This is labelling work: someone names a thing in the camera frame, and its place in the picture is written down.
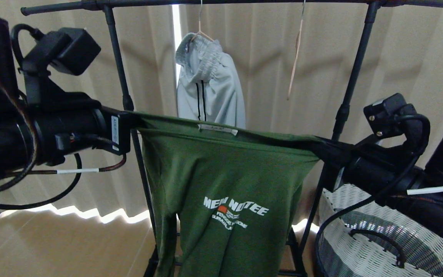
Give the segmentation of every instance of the tiled floor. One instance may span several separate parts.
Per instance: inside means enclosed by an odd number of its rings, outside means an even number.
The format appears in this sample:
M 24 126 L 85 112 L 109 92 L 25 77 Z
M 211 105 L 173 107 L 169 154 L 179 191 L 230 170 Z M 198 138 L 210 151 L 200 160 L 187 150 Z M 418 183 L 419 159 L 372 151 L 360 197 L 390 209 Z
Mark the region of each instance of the tiled floor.
M 154 247 L 148 219 L 104 224 L 51 211 L 0 217 L 0 277 L 142 277 Z M 288 250 L 281 268 L 293 268 L 290 257 Z

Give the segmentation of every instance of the clothes hanger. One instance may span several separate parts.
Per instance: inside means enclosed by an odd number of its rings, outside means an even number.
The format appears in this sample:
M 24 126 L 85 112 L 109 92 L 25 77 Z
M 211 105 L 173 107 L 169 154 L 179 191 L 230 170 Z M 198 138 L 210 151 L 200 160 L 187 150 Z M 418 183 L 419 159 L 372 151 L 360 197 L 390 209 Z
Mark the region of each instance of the clothes hanger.
M 298 52 L 300 50 L 300 40 L 302 39 L 302 25 L 304 23 L 305 2 L 306 0 L 304 0 L 304 2 L 302 3 L 302 18 L 300 19 L 300 29 L 298 30 L 297 45 L 295 46 L 297 48 L 297 51 L 295 53 L 295 61 L 293 62 L 293 69 L 291 70 L 290 87 L 288 88 L 288 96 L 286 97 L 287 100 L 290 100 L 291 87 L 293 85 L 293 78 L 295 77 L 295 69 L 297 68 Z
M 201 30 L 201 13 L 203 12 L 203 0 L 201 0 L 201 7 L 199 8 L 199 20 L 197 21 L 197 26 L 199 28 L 199 30 L 197 31 L 197 33 L 191 38 L 191 40 L 189 41 L 189 44 L 191 44 L 191 42 L 194 41 L 194 39 L 198 36 L 198 35 L 203 35 L 204 37 L 206 37 L 207 39 L 211 40 L 212 42 L 214 42 L 214 39 L 210 38 L 209 35 L 206 35 L 202 30 Z

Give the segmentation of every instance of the green shirt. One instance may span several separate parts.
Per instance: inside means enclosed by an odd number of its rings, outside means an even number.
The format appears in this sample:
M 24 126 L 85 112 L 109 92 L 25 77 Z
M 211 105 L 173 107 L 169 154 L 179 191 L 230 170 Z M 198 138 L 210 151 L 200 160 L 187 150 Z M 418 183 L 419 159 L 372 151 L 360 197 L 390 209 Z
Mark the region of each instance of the green shirt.
M 304 177 L 318 161 L 313 136 L 259 133 L 138 114 L 160 262 L 174 276 L 176 214 L 181 277 L 278 274 Z

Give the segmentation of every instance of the wicker basket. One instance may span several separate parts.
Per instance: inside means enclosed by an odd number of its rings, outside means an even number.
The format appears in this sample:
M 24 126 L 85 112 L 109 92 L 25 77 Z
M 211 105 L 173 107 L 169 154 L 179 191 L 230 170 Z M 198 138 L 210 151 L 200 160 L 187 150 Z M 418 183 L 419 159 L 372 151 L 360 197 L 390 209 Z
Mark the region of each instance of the wicker basket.
M 335 193 L 325 191 L 319 208 L 321 223 L 334 212 L 370 195 L 353 185 Z M 373 235 L 348 233 L 365 229 L 387 235 L 406 255 L 404 268 L 396 266 L 395 247 Z M 443 277 L 443 239 L 403 214 L 371 203 L 332 222 L 316 242 L 318 270 L 329 277 Z

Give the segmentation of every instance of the black metal rack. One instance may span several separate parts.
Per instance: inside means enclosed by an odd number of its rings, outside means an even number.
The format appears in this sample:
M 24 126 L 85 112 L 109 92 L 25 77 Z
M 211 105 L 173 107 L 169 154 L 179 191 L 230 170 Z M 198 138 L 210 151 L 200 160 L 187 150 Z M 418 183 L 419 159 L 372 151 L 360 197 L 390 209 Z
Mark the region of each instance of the black metal rack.
M 203 0 L 203 4 L 227 4 L 227 3 L 288 3 L 288 2 L 303 2 L 303 0 Z M 371 29 L 375 21 L 376 14 L 380 7 L 397 7 L 401 5 L 416 5 L 424 7 L 439 7 L 443 8 L 443 0 L 306 0 L 306 2 L 327 2 L 327 3 L 365 3 L 368 4 L 367 14 L 365 16 L 365 24 L 360 38 L 360 43 L 357 49 L 355 63 L 350 74 L 350 80 L 346 88 L 343 102 L 336 114 L 336 121 L 334 124 L 332 140 L 339 140 L 341 132 L 348 119 L 350 112 L 350 102 L 353 96 L 353 90 L 360 73 L 367 44 L 371 35 Z M 177 4 L 199 4 L 200 0 L 81 0 L 79 2 L 67 2 L 58 3 L 52 5 L 42 5 L 37 7 L 22 7 L 21 13 L 23 15 L 31 15 L 38 13 L 47 13 L 54 11 L 76 10 L 86 9 L 97 11 L 101 10 L 105 14 L 107 25 L 109 26 L 109 34 L 112 42 L 112 49 L 114 51 L 114 58 L 116 59 L 116 66 L 118 70 L 119 81 L 123 93 L 123 108 L 125 110 L 134 110 L 132 98 L 130 96 L 128 85 L 126 83 L 125 71 L 123 66 L 123 60 L 121 50 L 119 48 L 119 42 L 117 37 L 116 23 L 114 19 L 113 8 L 115 7 L 141 7 L 141 6 L 154 6 L 154 5 L 177 5 Z M 145 191 L 146 203 L 150 211 L 150 220 L 153 226 L 153 233 L 155 233 L 155 217 L 153 215 L 153 207 L 151 202 L 150 188 L 146 177 L 146 171 L 143 164 L 143 156 L 141 154 L 141 147 L 139 143 L 139 137 L 136 131 L 131 131 L 132 141 L 134 145 L 134 151 L 138 160 L 139 171 L 141 174 L 141 180 L 143 182 L 143 189 Z M 290 246 L 292 253 L 292 259 L 295 266 L 295 270 L 280 270 L 279 275 L 283 276 L 299 276 L 306 277 L 304 264 L 302 261 L 302 253 L 304 251 L 305 243 L 308 239 L 310 227 L 315 217 L 315 213 L 318 208 L 320 196 L 323 188 L 329 187 L 330 184 L 334 184 L 336 181 L 337 172 L 331 172 L 331 168 L 324 165 L 318 186 L 315 193 L 315 198 L 312 203 L 311 211 L 308 217 L 308 221 L 300 241 L 297 242 L 295 233 L 290 231 L 286 244 Z M 145 277 L 152 277 L 155 274 L 158 265 L 158 251 L 155 247 L 153 254 L 149 260 L 148 267 L 144 273 Z

